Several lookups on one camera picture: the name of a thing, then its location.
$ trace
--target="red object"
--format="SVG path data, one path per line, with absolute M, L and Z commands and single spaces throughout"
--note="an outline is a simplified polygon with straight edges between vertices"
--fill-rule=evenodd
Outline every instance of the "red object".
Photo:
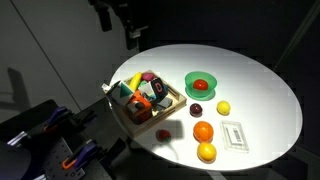
M 193 83 L 193 88 L 198 90 L 207 90 L 208 89 L 208 83 L 207 81 L 203 79 L 197 79 Z
M 156 132 L 156 137 L 157 137 L 157 140 L 160 142 L 167 142 L 168 143 L 171 141 L 171 134 L 167 130 L 163 130 L 163 129 L 158 130 Z

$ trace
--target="pink object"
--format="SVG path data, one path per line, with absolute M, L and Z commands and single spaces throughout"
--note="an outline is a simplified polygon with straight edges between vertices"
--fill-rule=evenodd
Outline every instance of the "pink object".
M 154 74 L 152 73 L 143 73 L 142 74 L 142 80 L 145 80 L 145 81 L 151 81 L 154 79 Z

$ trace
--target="purple fruit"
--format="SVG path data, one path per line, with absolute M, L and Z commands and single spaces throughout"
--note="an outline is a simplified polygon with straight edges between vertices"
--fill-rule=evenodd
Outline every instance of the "purple fruit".
M 194 103 L 190 106 L 190 114 L 191 116 L 193 117 L 200 117 L 202 116 L 202 107 L 197 104 L 197 103 Z

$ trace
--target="tomato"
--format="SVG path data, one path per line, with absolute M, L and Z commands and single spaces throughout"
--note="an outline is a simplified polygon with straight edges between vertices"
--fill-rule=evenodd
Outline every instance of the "tomato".
M 197 79 L 193 83 L 193 88 L 197 90 L 208 90 L 208 83 L 203 79 Z
M 208 122 L 199 121 L 193 127 L 193 136 L 199 142 L 211 142 L 213 134 L 213 128 Z

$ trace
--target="orange part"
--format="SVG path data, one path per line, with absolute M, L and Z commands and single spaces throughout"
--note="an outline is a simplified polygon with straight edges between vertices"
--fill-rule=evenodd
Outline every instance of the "orange part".
M 76 163 L 76 160 L 73 160 L 73 161 L 71 161 L 69 164 L 66 164 L 66 161 L 67 161 L 68 159 L 66 159 L 66 160 L 64 160 L 63 162 L 62 162 L 62 167 L 63 167 L 63 169 L 65 169 L 65 170 L 67 170 L 67 169 L 70 169 L 73 165 L 74 165 L 74 163 Z
M 133 96 L 129 100 L 129 103 L 134 101 L 142 102 L 145 106 L 142 110 L 139 110 L 134 114 L 136 117 L 140 115 L 144 116 L 145 114 L 149 114 L 149 112 L 151 112 L 151 103 L 141 95 L 141 92 L 139 90 L 134 92 Z
M 213 134 L 212 126 L 205 121 L 199 121 L 193 128 L 193 136 L 199 142 L 211 142 Z
M 43 128 L 43 131 L 46 132 L 46 133 L 51 133 L 51 132 L 55 131 L 57 128 L 58 128 L 57 125 L 55 125 L 55 126 L 53 126 L 53 127 L 51 127 L 51 128 L 47 128 L 47 126 L 45 126 L 45 127 Z

